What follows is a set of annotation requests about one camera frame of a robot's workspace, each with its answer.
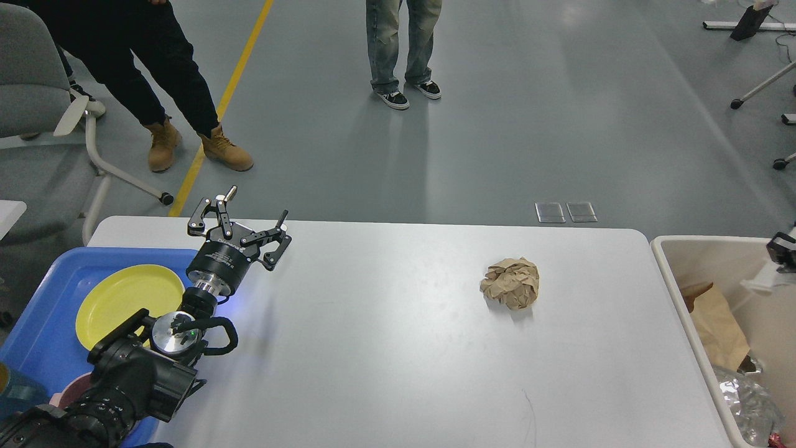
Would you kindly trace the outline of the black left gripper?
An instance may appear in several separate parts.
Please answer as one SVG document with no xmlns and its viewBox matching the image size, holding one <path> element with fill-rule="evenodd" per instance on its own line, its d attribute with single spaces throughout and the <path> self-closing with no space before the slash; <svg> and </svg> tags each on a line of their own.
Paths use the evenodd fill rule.
<svg viewBox="0 0 796 448">
<path fill-rule="evenodd" d="M 202 198 L 187 223 L 187 235 L 202 237 L 205 241 L 188 264 L 185 270 L 187 277 L 197 282 L 203 275 L 214 275 L 221 288 L 219 295 L 225 297 L 236 294 L 250 264 L 259 262 L 267 271 L 273 271 L 292 241 L 284 229 L 289 213 L 286 209 L 273 228 L 252 232 L 241 238 L 241 246 L 236 246 L 234 226 L 227 206 L 237 190 L 238 187 L 233 185 L 224 195 Z M 214 228 L 208 228 L 205 224 L 208 215 L 216 218 L 217 225 Z M 263 247 L 275 242 L 275 249 L 261 253 Z"/>
</svg>

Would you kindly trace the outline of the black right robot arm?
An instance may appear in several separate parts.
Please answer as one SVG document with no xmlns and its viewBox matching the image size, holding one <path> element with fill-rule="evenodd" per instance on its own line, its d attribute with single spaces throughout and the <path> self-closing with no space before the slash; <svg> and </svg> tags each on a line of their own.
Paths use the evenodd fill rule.
<svg viewBox="0 0 796 448">
<path fill-rule="evenodd" d="M 795 273 L 795 227 L 788 232 L 777 232 L 766 244 L 771 261 L 778 273 Z"/>
</svg>

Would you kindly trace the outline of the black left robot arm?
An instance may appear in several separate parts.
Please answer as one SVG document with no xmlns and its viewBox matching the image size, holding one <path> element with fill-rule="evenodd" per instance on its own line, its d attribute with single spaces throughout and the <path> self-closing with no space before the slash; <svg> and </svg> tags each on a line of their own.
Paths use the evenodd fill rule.
<svg viewBox="0 0 796 448">
<path fill-rule="evenodd" d="M 227 206 L 236 191 L 203 198 L 188 219 L 188 235 L 203 244 L 177 310 L 151 317 L 142 308 L 108 332 L 88 354 L 94 369 L 87 390 L 66 408 L 40 404 L 3 420 L 3 447 L 118 447 L 139 421 L 168 422 L 205 385 L 197 361 L 239 343 L 234 324 L 216 314 L 218 304 L 236 293 L 253 263 L 274 270 L 291 242 L 287 210 L 268 230 L 232 221 Z"/>
</svg>

